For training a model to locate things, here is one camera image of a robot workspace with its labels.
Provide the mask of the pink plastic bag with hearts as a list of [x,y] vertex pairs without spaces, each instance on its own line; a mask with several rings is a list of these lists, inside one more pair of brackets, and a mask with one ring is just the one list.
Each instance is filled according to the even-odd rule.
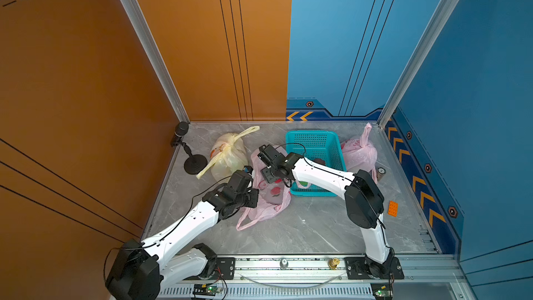
[[237,222],[236,229],[243,231],[258,222],[274,218],[290,205],[290,189],[281,179],[268,183],[262,175],[266,165],[258,157],[259,149],[251,154],[253,167],[253,187],[259,190],[258,205],[255,208],[245,208]]

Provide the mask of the dark maroon ball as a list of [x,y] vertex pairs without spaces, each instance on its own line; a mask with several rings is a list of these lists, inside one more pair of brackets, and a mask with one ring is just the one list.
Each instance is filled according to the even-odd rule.
[[319,165],[326,165],[326,161],[324,161],[323,159],[320,159],[320,158],[315,158],[313,161],[315,163],[318,163]]

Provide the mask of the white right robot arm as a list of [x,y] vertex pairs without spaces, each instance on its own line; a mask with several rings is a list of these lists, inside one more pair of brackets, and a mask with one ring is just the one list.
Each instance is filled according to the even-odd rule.
[[348,219],[361,229],[369,263],[384,265],[394,257],[383,224],[384,196],[369,172],[343,172],[315,163],[301,154],[281,154],[271,145],[259,148],[258,158],[270,179],[306,182],[344,200]]

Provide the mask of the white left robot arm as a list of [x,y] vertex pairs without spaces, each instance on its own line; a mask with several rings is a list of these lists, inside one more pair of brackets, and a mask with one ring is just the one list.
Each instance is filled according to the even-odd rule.
[[202,200],[165,230],[141,242],[131,239],[120,248],[105,287],[115,299],[156,299],[161,290],[192,276],[210,277],[217,255],[198,244],[179,252],[204,231],[232,217],[240,208],[255,208],[259,191],[253,187],[253,169],[246,166],[202,193]]

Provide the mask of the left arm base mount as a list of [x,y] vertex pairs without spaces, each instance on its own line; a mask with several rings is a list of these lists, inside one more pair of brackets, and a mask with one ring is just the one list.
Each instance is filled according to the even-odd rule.
[[224,280],[233,280],[235,263],[236,259],[234,257],[211,258],[197,277],[200,279],[222,278]]

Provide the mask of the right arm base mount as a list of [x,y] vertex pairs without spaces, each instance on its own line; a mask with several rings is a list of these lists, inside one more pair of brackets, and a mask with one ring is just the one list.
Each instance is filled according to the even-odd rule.
[[377,263],[365,257],[344,258],[349,280],[403,280],[403,268],[397,257],[391,256],[384,263]]

